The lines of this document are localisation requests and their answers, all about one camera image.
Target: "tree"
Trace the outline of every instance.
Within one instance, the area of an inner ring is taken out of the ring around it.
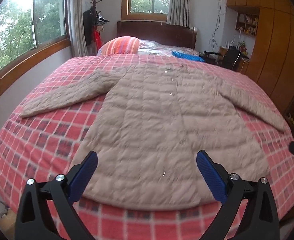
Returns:
[[[60,9],[60,0],[35,1],[38,44],[61,35]],[[32,48],[31,9],[23,10],[12,0],[4,0],[0,5],[0,69]]]
[[[131,0],[131,12],[151,13],[152,0]],[[155,13],[168,13],[169,0],[155,0]]]

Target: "gray curtain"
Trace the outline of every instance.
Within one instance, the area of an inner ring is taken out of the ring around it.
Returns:
[[[167,24],[189,27],[190,0],[170,0]]]
[[[68,28],[73,56],[87,56],[81,0],[68,0],[68,9]]]

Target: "jacket's left sleeve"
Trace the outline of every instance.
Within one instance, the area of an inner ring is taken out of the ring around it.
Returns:
[[[126,71],[126,68],[121,68],[117,73],[95,70],[75,83],[61,86],[28,101],[23,106],[20,117],[50,112],[106,94],[126,74]]]
[[[287,129],[282,116],[273,112],[270,108],[250,96],[246,91],[219,77],[214,77],[214,79],[219,93],[223,97],[228,98],[234,105],[259,117],[279,131],[285,131]]]

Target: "black chair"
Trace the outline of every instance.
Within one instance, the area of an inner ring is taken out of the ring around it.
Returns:
[[[215,60],[210,58],[209,55],[218,55],[222,56],[220,53],[217,52],[206,52],[204,51],[203,59],[206,63],[217,65],[226,69],[234,70],[237,60],[240,57],[246,57],[245,55],[241,56],[241,51],[238,50],[236,47],[230,46],[226,54],[223,56],[223,59]]]

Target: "wooden window frame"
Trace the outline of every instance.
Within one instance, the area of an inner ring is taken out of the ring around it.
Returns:
[[[121,0],[122,20],[167,21],[167,14],[164,13],[132,13],[130,11],[130,3],[131,0]]]
[[[23,74],[54,53],[71,45],[68,33],[67,0],[64,0],[66,34],[30,49],[0,70],[0,96]]]

